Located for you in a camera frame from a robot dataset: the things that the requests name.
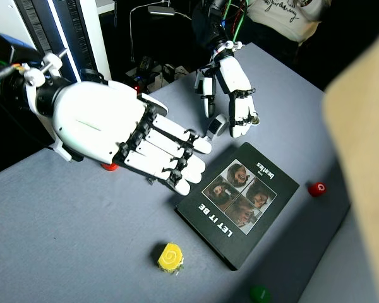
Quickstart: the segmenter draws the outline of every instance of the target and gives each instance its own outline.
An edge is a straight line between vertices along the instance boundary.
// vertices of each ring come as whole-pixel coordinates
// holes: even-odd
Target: white robotic hand
[[[212,117],[215,112],[215,87],[218,78],[225,94],[230,97],[229,121],[233,138],[247,133],[251,125],[260,123],[256,113],[250,81],[237,59],[232,53],[241,48],[241,43],[228,41],[222,44],[212,56],[212,63],[198,70],[195,89],[202,93],[206,117]]]
[[[52,124],[73,151],[106,164],[125,164],[187,195],[188,182],[200,182],[205,170],[193,150],[210,153],[212,146],[166,114],[159,101],[122,83],[81,82],[59,93]]]

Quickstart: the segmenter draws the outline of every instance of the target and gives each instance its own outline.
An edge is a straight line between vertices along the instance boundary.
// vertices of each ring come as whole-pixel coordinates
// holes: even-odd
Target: spiral pattern
[[[158,264],[168,272],[177,270],[183,263],[183,254],[177,244],[168,243],[161,254]]]

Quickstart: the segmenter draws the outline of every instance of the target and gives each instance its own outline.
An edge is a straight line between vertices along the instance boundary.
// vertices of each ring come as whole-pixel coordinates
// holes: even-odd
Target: back of robotic hand
[[[126,165],[182,195],[189,193],[189,182],[201,181],[205,163],[193,151],[210,153],[212,146],[166,118],[162,103],[115,81],[69,82],[59,73],[67,50],[47,54],[43,66],[31,67],[39,57],[36,50],[18,47],[4,35],[0,45],[0,62],[7,63],[0,67],[2,95],[27,105],[53,137],[51,149],[65,160],[90,157]],[[7,58],[7,53],[22,56]]]
[[[204,0],[194,10],[193,30],[197,42],[211,53],[211,62],[198,70],[195,90],[202,94],[205,115],[215,113],[216,78],[223,92],[229,95],[230,134],[233,138],[245,135],[252,125],[260,123],[252,93],[255,89],[234,57],[242,48],[241,42],[227,38],[222,26],[225,0]]]

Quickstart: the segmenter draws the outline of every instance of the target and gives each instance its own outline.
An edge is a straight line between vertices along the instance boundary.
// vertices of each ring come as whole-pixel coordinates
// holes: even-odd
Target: red button
[[[327,191],[327,188],[324,183],[317,182],[316,184],[310,186],[308,191],[313,197],[318,197],[324,194]]]
[[[105,170],[108,170],[109,172],[113,172],[114,170],[116,170],[119,166],[115,163],[112,163],[110,165],[108,164],[104,164],[104,163],[101,163],[101,166],[105,169]]]

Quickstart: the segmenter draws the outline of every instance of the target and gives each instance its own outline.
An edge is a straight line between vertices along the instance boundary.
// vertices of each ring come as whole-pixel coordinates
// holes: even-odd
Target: dark background
[[[132,13],[136,63],[131,62],[129,12],[135,6],[156,1],[117,0],[117,27],[114,13],[100,16],[112,79],[124,81],[125,72],[142,56],[162,64],[184,66],[188,71],[208,62],[209,55],[195,43],[191,22],[179,15],[152,16],[147,8]],[[172,7],[191,15],[199,0],[172,0]],[[379,1],[333,0],[318,30],[300,48],[294,68],[301,76],[324,90],[379,35]],[[18,122],[40,138],[50,141],[39,121],[28,112],[9,108]],[[42,148],[21,131],[0,107],[0,171]]]

